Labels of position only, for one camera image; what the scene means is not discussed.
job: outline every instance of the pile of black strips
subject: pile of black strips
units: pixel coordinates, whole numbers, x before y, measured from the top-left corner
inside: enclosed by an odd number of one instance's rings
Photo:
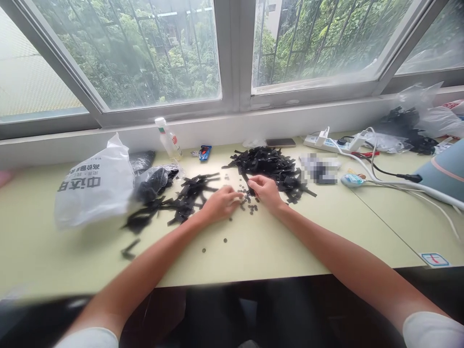
[[[274,179],[279,191],[287,195],[287,202],[293,204],[297,204],[303,192],[313,197],[317,196],[301,182],[301,169],[295,169],[295,159],[283,156],[281,150],[261,146],[245,152],[236,150],[235,153],[236,155],[231,156],[232,162],[222,168],[237,167],[238,173],[246,183],[247,174],[262,174]],[[248,187],[248,191],[251,196],[255,196],[252,188]]]
[[[164,187],[163,192],[167,187],[173,185],[173,178],[176,174],[177,173],[174,175],[170,174],[168,184]],[[208,187],[209,182],[220,179],[212,178],[217,175],[219,175],[219,173],[198,175],[192,179],[185,178],[185,182],[182,184],[182,191],[178,192],[178,196],[175,200],[172,198],[164,200],[165,196],[162,196],[146,203],[144,208],[136,211],[128,217],[127,223],[123,226],[123,228],[128,228],[135,234],[139,234],[150,224],[153,216],[160,210],[175,211],[174,219],[168,222],[168,226],[176,222],[185,222],[189,216],[195,212],[194,207],[199,209],[203,208],[203,205],[206,202],[204,191],[215,192],[218,190],[217,188]],[[197,198],[200,198],[202,203],[196,203]]]

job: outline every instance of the white sleeve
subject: white sleeve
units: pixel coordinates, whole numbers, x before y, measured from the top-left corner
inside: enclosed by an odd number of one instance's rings
[[[117,337],[110,330],[93,327],[65,337],[55,348],[117,348]]]
[[[403,324],[407,348],[462,348],[464,326],[438,313],[417,312]]]

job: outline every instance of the white power strip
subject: white power strip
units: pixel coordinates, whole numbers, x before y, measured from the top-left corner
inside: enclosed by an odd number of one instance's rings
[[[332,143],[330,139],[326,139],[322,145],[316,145],[316,141],[319,137],[318,136],[311,136],[308,135],[306,136],[306,139],[303,142],[303,145],[309,146],[309,147],[314,147],[314,148],[319,148],[321,150],[325,151],[330,151],[330,152],[336,152],[340,153],[337,149],[337,147]],[[353,151],[356,150],[349,150],[348,149],[349,143],[346,143],[345,145],[338,145],[338,147],[345,153],[351,154]]]

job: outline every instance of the hand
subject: hand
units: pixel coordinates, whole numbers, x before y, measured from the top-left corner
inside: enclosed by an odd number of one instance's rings
[[[208,223],[223,220],[240,205],[240,201],[234,199],[242,197],[243,193],[235,192],[232,186],[223,186],[211,195],[198,214]]]
[[[256,195],[269,210],[273,211],[285,205],[273,179],[257,175],[248,180],[248,185],[255,190]]]

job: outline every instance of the window sill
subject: window sill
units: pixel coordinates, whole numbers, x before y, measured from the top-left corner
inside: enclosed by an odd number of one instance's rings
[[[241,143],[249,138],[306,135],[330,126],[331,131],[365,128],[392,108],[394,94],[298,107],[184,119],[169,122],[182,148]],[[442,88],[436,105],[464,98],[464,86]],[[0,141],[0,170],[79,162],[106,147],[119,132],[130,152],[163,151],[154,125],[82,130]]]

